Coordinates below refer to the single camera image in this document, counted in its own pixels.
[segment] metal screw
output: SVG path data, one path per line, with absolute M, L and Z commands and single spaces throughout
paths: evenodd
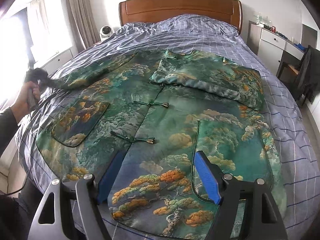
M 264 180 L 263 180 L 263 179 L 257 179 L 257 183 L 258 183 L 259 185 L 263 185 L 263 184 L 264 184 Z
M 91 179 L 92 178 L 92 174 L 91 173 L 87 173 L 83 176 L 84 179 Z
M 51 181 L 52 185 L 58 185 L 60 183 L 60 179 L 54 179 L 53 181 Z
M 232 175 L 229 174 L 229 173 L 226 173 L 223 175 L 223 178 L 226 179 L 226 180 L 232 180 Z

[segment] bed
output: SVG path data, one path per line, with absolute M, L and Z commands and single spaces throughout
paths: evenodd
M 282 178 L 287 194 L 284 223 L 289 239 L 300 239 L 317 214 L 320 171 L 299 108 L 286 87 L 264 67 L 239 36 L 242 7 L 238 0 L 128 0 L 119 4 L 121 27 L 109 39 L 95 45 L 59 68 L 59 78 L 102 58 L 137 51 L 168 49 L 175 53 L 205 51 L 231 59 L 259 71 L 265 102 L 261 113 L 267 120 L 280 154 Z M 36 137 L 80 91 L 48 88 L 32 119 L 25 117 L 16 142 L 19 160 L 44 192 L 55 175 L 36 146 Z M 78 209 L 74 219 L 82 229 Z M 115 222 L 108 206 L 100 212 L 113 239 L 158 239 Z

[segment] dark sleeve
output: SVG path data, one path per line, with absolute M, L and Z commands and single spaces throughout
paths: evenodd
M 16 118 L 10 107 L 0 113 L 0 157 L 18 130 Z

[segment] headboard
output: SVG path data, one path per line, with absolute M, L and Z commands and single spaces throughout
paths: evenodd
M 239 0 L 127 0 L 119 3 L 121 25 L 130 22 L 160 22 L 190 13 L 209 16 L 242 28 Z

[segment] bed sheet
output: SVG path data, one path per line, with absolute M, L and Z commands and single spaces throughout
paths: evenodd
M 284 223 L 289 239 L 300 239 L 318 212 L 320 171 L 316 156 L 303 127 L 300 110 L 291 94 L 248 48 L 233 26 L 209 17 L 190 14 L 156 24 L 129 23 L 109 39 L 67 62 L 52 77 L 64 76 L 102 57 L 153 49 L 183 53 L 190 53 L 194 49 L 203 50 L 260 72 L 265 96 L 262 114 L 272 128 L 287 193 Z M 31 117 L 25 117 L 16 134 L 19 161 L 26 171 L 30 170 L 30 176 L 42 192 L 55 175 L 36 147 L 36 136 L 79 94 L 80 91 L 66 92 L 48 88 L 41 97 L 39 110 L 33 112 Z M 110 217 L 107 205 L 101 206 L 100 211 L 113 239 L 158 239 L 118 225 Z M 81 230 L 78 208 L 73 208 L 73 212 L 76 227 Z

